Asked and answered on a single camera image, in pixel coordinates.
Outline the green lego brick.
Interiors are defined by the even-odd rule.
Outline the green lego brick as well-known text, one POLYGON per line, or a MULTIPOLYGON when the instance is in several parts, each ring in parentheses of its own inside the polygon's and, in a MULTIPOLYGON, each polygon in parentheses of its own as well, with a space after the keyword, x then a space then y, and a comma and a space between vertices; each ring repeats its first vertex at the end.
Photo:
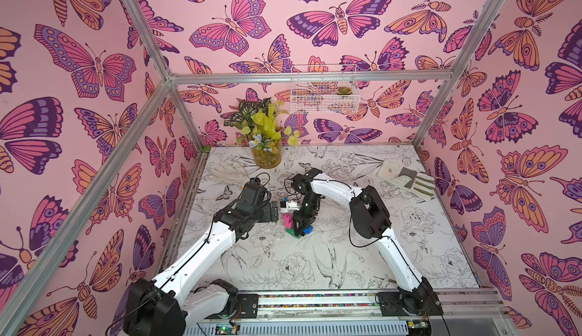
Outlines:
POLYGON ((295 231, 292 228, 287 228, 286 232, 293 236, 294 238, 297 238, 297 235, 295 234, 295 231))

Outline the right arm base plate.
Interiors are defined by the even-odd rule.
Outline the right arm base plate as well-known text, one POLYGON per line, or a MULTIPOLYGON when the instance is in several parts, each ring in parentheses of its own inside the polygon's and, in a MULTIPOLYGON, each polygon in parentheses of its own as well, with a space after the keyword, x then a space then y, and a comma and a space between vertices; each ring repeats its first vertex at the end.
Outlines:
POLYGON ((379 292, 375 301, 382 316, 442 316, 441 303, 434 294, 379 292))

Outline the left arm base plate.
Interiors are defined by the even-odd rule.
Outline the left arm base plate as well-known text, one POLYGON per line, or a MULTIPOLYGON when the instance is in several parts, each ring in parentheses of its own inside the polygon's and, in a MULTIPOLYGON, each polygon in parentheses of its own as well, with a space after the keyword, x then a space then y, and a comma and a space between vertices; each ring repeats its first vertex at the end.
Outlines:
POLYGON ((259 310, 258 294, 229 296, 226 306, 217 317, 221 319, 255 319, 259 310))

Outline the pink lego brick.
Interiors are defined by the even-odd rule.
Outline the pink lego brick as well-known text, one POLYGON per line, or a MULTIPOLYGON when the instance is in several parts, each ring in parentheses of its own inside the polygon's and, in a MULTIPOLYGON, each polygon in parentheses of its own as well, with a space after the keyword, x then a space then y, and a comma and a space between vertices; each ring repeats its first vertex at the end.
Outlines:
POLYGON ((286 228, 293 229, 293 215, 291 213, 283 215, 283 224, 286 228))

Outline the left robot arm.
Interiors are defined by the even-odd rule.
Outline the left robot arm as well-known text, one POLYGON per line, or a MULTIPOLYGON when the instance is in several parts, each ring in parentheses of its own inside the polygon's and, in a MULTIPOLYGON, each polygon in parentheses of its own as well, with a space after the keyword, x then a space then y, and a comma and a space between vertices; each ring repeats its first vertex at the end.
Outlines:
POLYGON ((125 335, 182 335, 187 328, 215 316, 231 316, 238 289, 222 279, 196 286, 210 266, 254 225, 272 218, 271 194, 251 178, 238 198, 218 210, 202 237, 154 278, 142 278, 128 291, 127 308, 117 318, 125 335))

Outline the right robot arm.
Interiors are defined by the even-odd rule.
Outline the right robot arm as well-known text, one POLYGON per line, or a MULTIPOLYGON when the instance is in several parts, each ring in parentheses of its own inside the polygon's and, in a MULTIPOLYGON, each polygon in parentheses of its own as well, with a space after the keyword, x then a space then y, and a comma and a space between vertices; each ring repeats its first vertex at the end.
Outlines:
POLYGON ((350 211, 349 229, 369 239, 368 245, 374 245, 379 250, 394 275, 406 312, 424 315, 434 310, 437 315, 443 315, 437 293, 427 278, 415 268, 398 242, 390 213, 375 187, 351 186, 331 178, 320 169, 294 175, 291 186, 297 194, 302 195, 301 205, 292 216, 293 235, 307 235, 307 228, 315 222, 320 210, 321 199, 331 199, 350 211))

